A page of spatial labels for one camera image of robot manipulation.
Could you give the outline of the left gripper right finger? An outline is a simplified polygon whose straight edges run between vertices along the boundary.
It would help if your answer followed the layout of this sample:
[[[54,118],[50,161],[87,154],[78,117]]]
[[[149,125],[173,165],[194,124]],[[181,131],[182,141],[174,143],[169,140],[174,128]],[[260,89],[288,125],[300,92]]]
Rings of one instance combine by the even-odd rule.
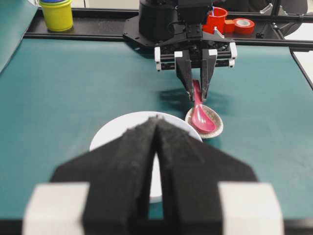
[[[282,235],[270,183],[244,162],[160,119],[156,125],[164,215],[183,235]]]

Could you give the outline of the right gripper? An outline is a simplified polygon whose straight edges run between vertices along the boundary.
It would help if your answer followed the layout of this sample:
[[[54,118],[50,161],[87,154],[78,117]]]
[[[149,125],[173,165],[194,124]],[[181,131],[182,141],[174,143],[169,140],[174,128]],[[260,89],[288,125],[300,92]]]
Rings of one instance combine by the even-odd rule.
[[[127,19],[123,36],[140,47],[152,49],[156,70],[176,70],[189,99],[194,101],[192,68],[201,69],[201,100],[207,100],[208,89],[215,67],[234,67],[237,58],[236,44],[226,39],[217,28],[214,33],[202,31],[201,24],[171,22],[162,26],[169,39],[149,39],[139,32],[139,20]]]

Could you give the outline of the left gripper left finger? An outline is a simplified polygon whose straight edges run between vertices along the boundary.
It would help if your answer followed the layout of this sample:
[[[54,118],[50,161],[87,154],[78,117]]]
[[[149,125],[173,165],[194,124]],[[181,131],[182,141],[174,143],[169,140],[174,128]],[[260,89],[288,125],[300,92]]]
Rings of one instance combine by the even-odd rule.
[[[148,214],[157,120],[57,166],[32,192],[24,235],[127,234]]]

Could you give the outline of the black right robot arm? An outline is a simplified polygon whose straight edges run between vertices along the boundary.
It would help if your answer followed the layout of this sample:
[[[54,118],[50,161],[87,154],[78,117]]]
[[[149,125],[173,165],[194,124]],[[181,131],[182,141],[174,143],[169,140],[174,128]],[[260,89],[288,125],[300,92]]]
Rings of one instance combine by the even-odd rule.
[[[175,70],[191,101],[192,69],[200,69],[201,100],[207,100],[215,67],[233,67],[234,40],[217,29],[204,32],[213,0],[141,0],[139,14],[125,21],[123,36],[154,49],[157,71]]]

